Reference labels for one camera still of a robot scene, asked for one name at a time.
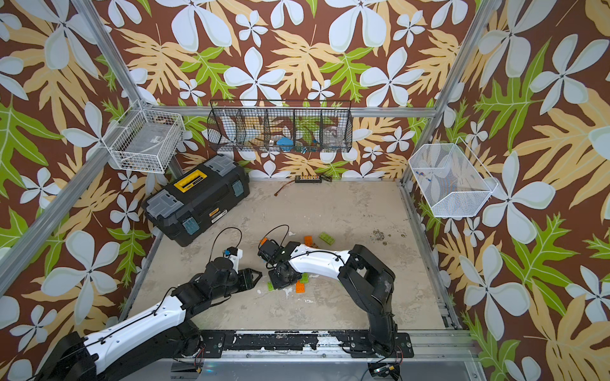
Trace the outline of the orange lego brick long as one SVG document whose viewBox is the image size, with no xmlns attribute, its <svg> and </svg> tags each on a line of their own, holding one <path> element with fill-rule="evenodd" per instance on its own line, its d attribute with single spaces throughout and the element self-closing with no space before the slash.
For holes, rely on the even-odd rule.
<svg viewBox="0 0 610 381">
<path fill-rule="evenodd" d="M 297 294 L 303 294 L 305 292 L 305 285 L 302 284 L 300 281 L 298 281 L 295 284 L 295 293 Z"/>
</svg>

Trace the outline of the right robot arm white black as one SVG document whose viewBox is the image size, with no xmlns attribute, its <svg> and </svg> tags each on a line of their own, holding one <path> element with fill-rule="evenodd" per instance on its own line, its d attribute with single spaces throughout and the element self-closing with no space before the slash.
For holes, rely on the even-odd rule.
<svg viewBox="0 0 610 381">
<path fill-rule="evenodd" d="M 392 313 L 396 276 L 365 246 L 356 244 L 351 250 L 331 251 L 295 241 L 281 246 L 265 240 L 259 245 L 258 256 L 266 263 L 277 290 L 297 284 L 305 273 L 336 279 L 367 313 L 373 351 L 384 357 L 392 354 L 398 331 Z"/>
</svg>

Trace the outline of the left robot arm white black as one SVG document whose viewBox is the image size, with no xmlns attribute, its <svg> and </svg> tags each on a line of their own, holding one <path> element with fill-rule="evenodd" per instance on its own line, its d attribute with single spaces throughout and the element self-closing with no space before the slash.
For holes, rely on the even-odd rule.
<svg viewBox="0 0 610 381">
<path fill-rule="evenodd" d="M 261 278 L 260 271 L 237 271 L 218 257 L 146 311 L 85 337 L 63 337 L 33 379 L 120 380 L 160 359 L 195 354 L 203 340 L 192 318 L 253 289 Z"/>
</svg>

